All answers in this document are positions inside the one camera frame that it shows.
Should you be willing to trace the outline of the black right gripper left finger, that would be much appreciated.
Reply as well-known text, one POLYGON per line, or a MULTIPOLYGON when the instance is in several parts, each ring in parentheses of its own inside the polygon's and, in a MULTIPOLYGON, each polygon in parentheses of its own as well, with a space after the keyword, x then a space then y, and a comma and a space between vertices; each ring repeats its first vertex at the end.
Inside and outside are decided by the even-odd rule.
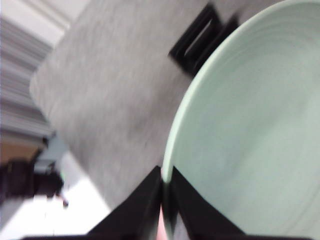
POLYGON ((157 235, 162 194, 155 166, 137 188, 86 234, 27 236, 26 240, 149 240, 157 235))

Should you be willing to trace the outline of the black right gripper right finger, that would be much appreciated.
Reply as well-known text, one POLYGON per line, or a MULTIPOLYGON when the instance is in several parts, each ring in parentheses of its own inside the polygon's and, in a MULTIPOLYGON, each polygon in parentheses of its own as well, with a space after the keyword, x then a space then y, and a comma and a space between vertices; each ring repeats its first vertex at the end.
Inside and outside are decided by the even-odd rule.
POLYGON ((191 240, 305 240, 302 236, 247 234, 208 203, 174 167, 171 198, 191 240))

